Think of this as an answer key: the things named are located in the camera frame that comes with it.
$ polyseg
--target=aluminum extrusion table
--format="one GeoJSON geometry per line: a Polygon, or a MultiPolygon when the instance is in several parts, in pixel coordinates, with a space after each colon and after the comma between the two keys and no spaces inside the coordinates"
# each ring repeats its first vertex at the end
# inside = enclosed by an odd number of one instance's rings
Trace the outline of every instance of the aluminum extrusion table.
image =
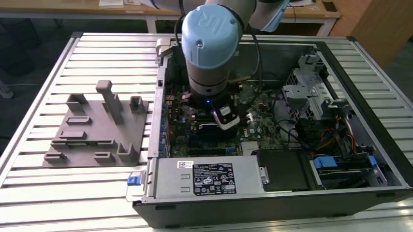
{"type": "MultiPolygon", "coordinates": [[[[166,34],[75,33],[0,158],[2,231],[161,232],[147,226],[126,201],[127,177],[146,169],[151,133],[147,116],[142,166],[42,167],[43,156],[67,112],[70,93],[99,99],[95,84],[113,81],[121,99],[154,100],[155,45],[166,34]]],[[[347,38],[260,36],[266,40],[325,41],[407,157],[413,161],[413,105],[357,42],[347,38]]],[[[337,84],[332,86],[344,98],[337,84]]],[[[183,228],[178,231],[412,231],[413,198],[349,217],[314,218],[183,228]]]]}

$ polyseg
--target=black cable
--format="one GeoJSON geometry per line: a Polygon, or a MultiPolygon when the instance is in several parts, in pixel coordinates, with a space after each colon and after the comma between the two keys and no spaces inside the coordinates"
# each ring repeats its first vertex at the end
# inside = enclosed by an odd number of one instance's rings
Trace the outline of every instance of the black cable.
{"type": "Polygon", "coordinates": [[[182,23],[182,19],[183,18],[185,18],[185,15],[181,15],[181,17],[179,17],[179,19],[178,19],[178,21],[175,23],[175,28],[174,28],[175,41],[177,41],[177,44],[178,44],[178,47],[181,48],[181,50],[182,50],[182,45],[181,45],[179,38],[178,38],[178,27],[179,27],[179,25],[182,23]]]}
{"type": "Polygon", "coordinates": [[[297,140],[297,142],[301,143],[301,146],[302,146],[302,148],[304,148],[305,150],[314,152],[316,149],[312,148],[310,145],[306,144],[305,141],[304,141],[300,137],[297,137],[296,135],[293,135],[293,133],[289,132],[289,131],[280,125],[280,123],[284,122],[284,121],[294,122],[293,120],[289,120],[289,119],[280,120],[280,121],[277,121],[277,127],[278,127],[289,136],[292,136],[292,138],[294,138],[294,139],[297,140]]]}
{"type": "Polygon", "coordinates": [[[252,33],[252,36],[253,36],[253,41],[254,41],[256,49],[257,49],[257,67],[256,67],[253,77],[257,77],[257,75],[258,75],[258,85],[261,85],[262,81],[264,81],[262,80],[262,77],[264,77],[264,62],[262,62],[262,55],[261,55],[261,49],[260,49],[260,42],[258,42],[257,35],[254,33],[254,29],[253,29],[252,25],[248,25],[248,27],[249,27],[249,30],[250,30],[250,33],[252,33]]]}
{"type": "Polygon", "coordinates": [[[188,15],[186,10],[183,8],[183,0],[179,0],[179,9],[181,9],[181,17],[179,17],[179,19],[175,23],[174,33],[175,33],[175,41],[177,41],[178,47],[182,50],[182,45],[181,45],[181,42],[179,42],[179,39],[178,39],[178,27],[181,25],[181,29],[182,29],[182,20],[183,20],[185,16],[188,15]]]}
{"type": "Polygon", "coordinates": [[[185,10],[185,8],[183,8],[183,0],[179,0],[179,10],[181,10],[181,14],[182,14],[182,15],[188,15],[188,14],[186,14],[186,10],[185,10]]]}
{"type": "Polygon", "coordinates": [[[290,7],[293,7],[293,12],[294,12],[294,23],[297,23],[297,14],[296,14],[296,7],[289,3],[290,7]]]}
{"type": "Polygon", "coordinates": [[[248,103],[248,105],[246,105],[246,110],[249,110],[249,108],[253,106],[253,104],[254,104],[254,102],[256,102],[256,100],[257,100],[257,98],[261,94],[262,87],[264,87],[264,63],[262,63],[260,42],[258,42],[258,39],[257,39],[257,36],[256,36],[256,33],[254,33],[252,26],[248,25],[248,28],[250,30],[250,33],[252,33],[252,36],[253,36],[253,41],[256,43],[256,49],[257,49],[257,67],[256,67],[253,77],[257,77],[257,80],[258,80],[257,87],[258,88],[257,88],[257,92],[254,93],[254,97],[253,97],[250,103],[248,103]]]}

